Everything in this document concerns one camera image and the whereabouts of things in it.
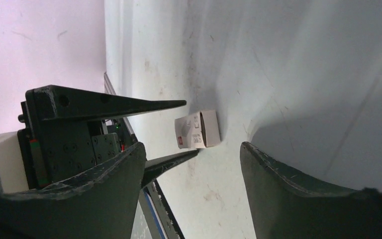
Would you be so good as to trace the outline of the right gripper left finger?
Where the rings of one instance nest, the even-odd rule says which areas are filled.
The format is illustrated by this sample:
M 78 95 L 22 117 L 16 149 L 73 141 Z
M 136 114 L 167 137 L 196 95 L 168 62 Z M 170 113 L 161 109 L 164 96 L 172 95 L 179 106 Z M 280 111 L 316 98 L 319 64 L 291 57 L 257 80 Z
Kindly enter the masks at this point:
M 146 152 L 114 158 L 41 190 L 0 193 L 0 239 L 128 239 Z

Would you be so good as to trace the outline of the staple box sleeve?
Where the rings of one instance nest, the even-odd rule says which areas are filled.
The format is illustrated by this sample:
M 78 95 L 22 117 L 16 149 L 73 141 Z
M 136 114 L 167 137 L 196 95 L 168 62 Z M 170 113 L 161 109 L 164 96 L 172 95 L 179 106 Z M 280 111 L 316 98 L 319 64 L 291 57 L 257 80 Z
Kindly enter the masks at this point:
M 204 149 L 221 143 L 215 110 L 204 110 L 175 119 L 175 133 L 179 149 Z

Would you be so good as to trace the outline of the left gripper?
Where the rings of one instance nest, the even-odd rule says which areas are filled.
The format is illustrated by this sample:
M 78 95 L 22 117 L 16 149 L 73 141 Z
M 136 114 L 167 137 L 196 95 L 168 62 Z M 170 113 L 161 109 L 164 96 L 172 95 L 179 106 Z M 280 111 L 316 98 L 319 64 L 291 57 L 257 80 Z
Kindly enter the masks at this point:
M 74 120 L 45 129 L 48 139 L 33 137 L 27 115 L 17 132 L 29 189 L 42 189 L 115 157 L 133 144 L 121 117 L 185 106 L 185 100 L 149 101 L 48 85 L 26 92 L 26 103 L 40 121 Z

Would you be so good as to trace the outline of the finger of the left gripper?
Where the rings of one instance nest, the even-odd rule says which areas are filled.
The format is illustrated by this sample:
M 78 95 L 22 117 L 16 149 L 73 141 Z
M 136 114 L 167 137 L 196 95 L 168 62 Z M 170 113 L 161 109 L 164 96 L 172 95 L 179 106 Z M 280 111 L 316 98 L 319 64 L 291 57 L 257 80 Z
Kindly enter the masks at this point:
M 196 157 L 198 153 L 199 150 L 195 149 L 146 161 L 143 179 L 141 181 L 141 188 L 144 189 L 147 185 L 154 182 L 159 176 Z

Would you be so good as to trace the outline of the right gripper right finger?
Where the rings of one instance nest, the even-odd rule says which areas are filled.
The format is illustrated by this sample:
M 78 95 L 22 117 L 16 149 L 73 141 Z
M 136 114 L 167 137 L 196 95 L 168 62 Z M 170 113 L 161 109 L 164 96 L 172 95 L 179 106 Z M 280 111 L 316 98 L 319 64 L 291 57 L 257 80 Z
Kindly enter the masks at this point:
M 382 239 L 382 192 L 331 184 L 265 154 L 250 142 L 240 164 L 256 238 Z

